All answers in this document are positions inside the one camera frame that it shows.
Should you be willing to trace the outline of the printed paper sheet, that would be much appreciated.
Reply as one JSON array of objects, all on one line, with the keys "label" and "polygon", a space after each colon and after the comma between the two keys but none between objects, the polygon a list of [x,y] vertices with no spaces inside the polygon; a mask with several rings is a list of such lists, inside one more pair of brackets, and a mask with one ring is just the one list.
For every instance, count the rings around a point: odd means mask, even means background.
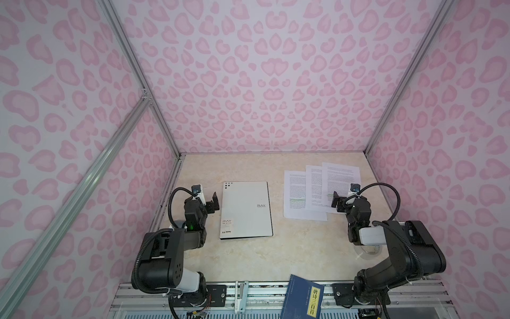
[{"label": "printed paper sheet", "polygon": [[284,217],[306,221],[327,221],[326,213],[310,211],[306,205],[306,178],[302,171],[284,172]]},{"label": "printed paper sheet", "polygon": [[359,167],[346,166],[335,163],[322,163],[322,198],[331,199],[336,191],[345,197],[352,183],[361,183]]},{"label": "printed paper sheet", "polygon": [[305,170],[305,208],[320,213],[337,213],[322,201],[322,167],[307,165]]}]

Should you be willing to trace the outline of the white black file folder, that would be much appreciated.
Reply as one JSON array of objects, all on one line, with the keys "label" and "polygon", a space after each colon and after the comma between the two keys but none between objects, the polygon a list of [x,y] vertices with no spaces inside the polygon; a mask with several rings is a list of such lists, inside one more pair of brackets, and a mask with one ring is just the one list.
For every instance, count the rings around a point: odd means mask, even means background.
[{"label": "white black file folder", "polygon": [[267,182],[224,182],[220,239],[274,235]]}]

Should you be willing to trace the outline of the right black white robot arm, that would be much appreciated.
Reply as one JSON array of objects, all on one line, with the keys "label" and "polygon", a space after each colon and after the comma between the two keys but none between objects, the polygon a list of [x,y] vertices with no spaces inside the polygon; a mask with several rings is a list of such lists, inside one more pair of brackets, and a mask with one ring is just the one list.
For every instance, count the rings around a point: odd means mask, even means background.
[{"label": "right black white robot arm", "polygon": [[386,310],[390,290],[446,270],[443,252],[421,221],[371,221],[371,204],[361,195],[344,198],[334,192],[331,206],[345,214],[350,243],[385,246],[389,254],[377,265],[360,270],[352,285],[333,285],[338,306],[375,305]]}]

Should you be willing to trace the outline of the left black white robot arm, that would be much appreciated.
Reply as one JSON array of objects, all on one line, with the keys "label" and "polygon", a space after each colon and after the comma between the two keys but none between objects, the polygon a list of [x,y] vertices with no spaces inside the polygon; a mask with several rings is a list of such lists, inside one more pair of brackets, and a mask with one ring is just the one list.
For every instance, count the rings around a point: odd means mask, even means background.
[{"label": "left black white robot arm", "polygon": [[[189,195],[184,201],[185,220],[181,225],[172,215],[173,199],[179,191]],[[174,189],[167,206],[172,227],[144,235],[131,273],[131,285],[148,295],[167,296],[171,308],[186,304],[209,307],[213,298],[208,292],[205,276],[185,268],[184,254],[204,247],[207,218],[218,210],[220,204],[216,193],[207,202],[199,185],[190,190],[184,187]]]}]

